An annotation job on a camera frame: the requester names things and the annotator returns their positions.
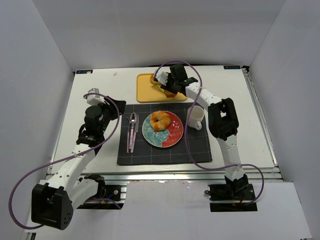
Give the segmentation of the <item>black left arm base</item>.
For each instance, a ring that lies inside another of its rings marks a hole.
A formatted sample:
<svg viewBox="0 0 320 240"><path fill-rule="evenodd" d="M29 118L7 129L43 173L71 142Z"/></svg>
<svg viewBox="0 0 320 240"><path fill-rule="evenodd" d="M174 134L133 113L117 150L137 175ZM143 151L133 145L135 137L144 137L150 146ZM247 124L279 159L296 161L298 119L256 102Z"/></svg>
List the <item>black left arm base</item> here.
<svg viewBox="0 0 320 240"><path fill-rule="evenodd" d="M72 189L72 206L86 210L121 210L124 205L123 188L119 184L106 183L101 175L85 175Z"/></svg>

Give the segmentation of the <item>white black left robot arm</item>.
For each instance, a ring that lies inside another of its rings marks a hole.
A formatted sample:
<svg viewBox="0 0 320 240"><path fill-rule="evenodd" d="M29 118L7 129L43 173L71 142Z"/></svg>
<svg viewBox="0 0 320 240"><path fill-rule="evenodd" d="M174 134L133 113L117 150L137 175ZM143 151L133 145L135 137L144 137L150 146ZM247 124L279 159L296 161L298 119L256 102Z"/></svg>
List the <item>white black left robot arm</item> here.
<svg viewBox="0 0 320 240"><path fill-rule="evenodd" d="M110 121L119 120L126 101L103 97L100 93L85 96L90 105L70 159L44 184L37 184L31 193L31 220L42 226L64 230L74 210L91 197L102 198L104 178L89 174L78 180L86 166L96 157L105 141Z"/></svg>

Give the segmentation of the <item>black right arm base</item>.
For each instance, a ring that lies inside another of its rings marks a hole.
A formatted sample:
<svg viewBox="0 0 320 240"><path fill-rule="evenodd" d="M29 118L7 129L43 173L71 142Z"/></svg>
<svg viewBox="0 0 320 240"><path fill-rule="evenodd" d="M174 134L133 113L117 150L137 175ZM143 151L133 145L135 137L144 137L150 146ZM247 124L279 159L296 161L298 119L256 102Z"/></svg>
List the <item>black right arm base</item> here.
<svg viewBox="0 0 320 240"><path fill-rule="evenodd" d="M256 198L252 184L235 194L226 184L211 184L204 194L209 197L210 211L213 213L258 211L257 204L250 203Z"/></svg>

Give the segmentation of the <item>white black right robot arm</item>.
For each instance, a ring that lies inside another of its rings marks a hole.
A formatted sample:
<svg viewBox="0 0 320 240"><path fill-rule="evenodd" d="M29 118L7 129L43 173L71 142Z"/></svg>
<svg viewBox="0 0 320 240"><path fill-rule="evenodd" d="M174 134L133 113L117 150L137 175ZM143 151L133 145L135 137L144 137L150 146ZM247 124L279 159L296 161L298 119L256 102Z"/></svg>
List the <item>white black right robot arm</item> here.
<svg viewBox="0 0 320 240"><path fill-rule="evenodd" d="M225 170L225 185L221 195L235 199L249 185L238 151L239 120L235 105L231 98L220 98L206 90L200 74L197 76L189 77L182 64L175 64L169 68L169 72L157 69L153 80L171 94L181 93L194 100L192 108L199 104L207 111L208 129L220 146L224 162L224 167L219 168Z"/></svg>

